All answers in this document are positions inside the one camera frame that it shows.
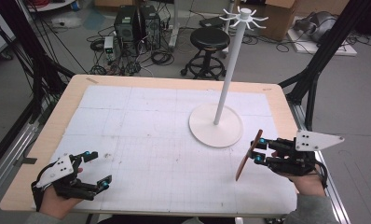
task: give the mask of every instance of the floor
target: floor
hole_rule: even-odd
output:
[[[57,33],[86,71],[94,64],[87,37],[111,26],[115,15],[97,10],[89,3],[87,1],[85,8],[76,13],[82,20],[80,27],[62,29]],[[69,8],[62,8],[43,16],[51,18],[69,11]],[[199,27],[201,16],[187,11],[184,9],[180,13],[181,26]],[[148,71],[142,69],[135,76],[192,78],[180,76],[180,70],[196,53],[188,40],[191,31],[184,29],[179,34],[171,65],[152,65],[146,67]],[[49,37],[61,64],[84,74],[53,34]],[[255,45],[243,44],[233,81],[279,83],[301,72],[312,55],[295,53],[291,45],[287,47],[288,52],[280,52],[276,44],[264,41]],[[323,156],[350,222],[358,224],[371,223],[371,47],[361,43],[353,47],[357,51],[356,57],[335,56],[323,70],[317,90],[313,131],[338,134],[346,139],[343,144],[323,151]],[[225,65],[228,58],[222,60]],[[142,63],[142,66],[149,64],[151,61]],[[30,100],[31,91],[18,61],[0,60],[0,141]],[[16,173],[17,168],[14,168],[0,188],[0,200]],[[0,223],[20,223],[27,216],[27,213],[0,210]],[[72,214],[65,223],[85,223],[86,219],[86,215]],[[246,219],[245,223],[263,222],[261,219]]]

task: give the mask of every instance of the wooden table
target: wooden table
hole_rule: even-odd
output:
[[[149,77],[74,76],[28,155],[30,158],[38,158],[37,162],[33,165],[22,165],[0,203],[1,209],[33,211],[31,208],[33,203],[31,183],[35,181],[41,169],[49,163],[51,155],[61,142],[65,129],[83,97],[84,91],[90,85],[220,91],[223,82]],[[286,139],[295,137],[297,127],[280,86],[232,82],[229,91],[265,94],[279,137]]]

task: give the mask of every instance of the cardboard box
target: cardboard box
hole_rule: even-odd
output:
[[[299,0],[295,14],[306,17],[310,12],[327,11],[333,15],[340,15],[349,0]]]
[[[257,10],[254,14],[257,17],[269,17],[266,21],[259,22],[260,25],[267,26],[267,29],[260,30],[260,34],[282,41],[293,22],[298,0],[266,0],[265,6],[245,5],[237,0],[235,6]]]
[[[95,6],[101,9],[118,10],[122,5],[138,6],[139,0],[95,0]]]

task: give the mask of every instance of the white bracket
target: white bracket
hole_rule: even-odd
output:
[[[317,151],[345,141],[341,136],[299,130],[296,133],[295,150]]]
[[[55,180],[61,179],[73,172],[72,162],[69,156],[59,158],[52,167],[49,167],[41,176],[36,186],[42,188]]]

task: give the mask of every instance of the black stool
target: black stool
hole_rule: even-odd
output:
[[[194,74],[194,79],[198,77],[212,77],[218,80],[220,76],[224,76],[226,68],[219,59],[212,57],[212,54],[228,47],[229,35],[220,29],[205,27],[192,32],[189,38],[191,43],[199,49],[199,52],[185,65],[181,75],[185,76],[189,70]],[[205,55],[200,55],[200,52],[203,50],[206,52]],[[203,58],[203,63],[194,63],[195,60],[200,58]],[[218,64],[211,65],[211,60],[216,61]]]

